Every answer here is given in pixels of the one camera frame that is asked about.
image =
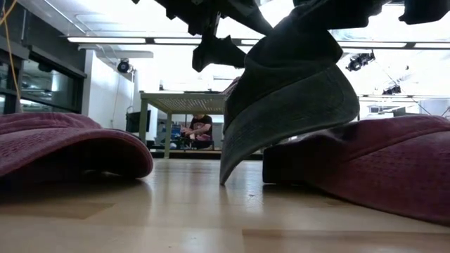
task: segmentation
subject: person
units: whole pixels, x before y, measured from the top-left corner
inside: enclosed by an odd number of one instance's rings
[[[189,128],[182,128],[181,131],[184,136],[193,139],[193,148],[208,148],[212,141],[212,118],[209,115],[193,115]]]

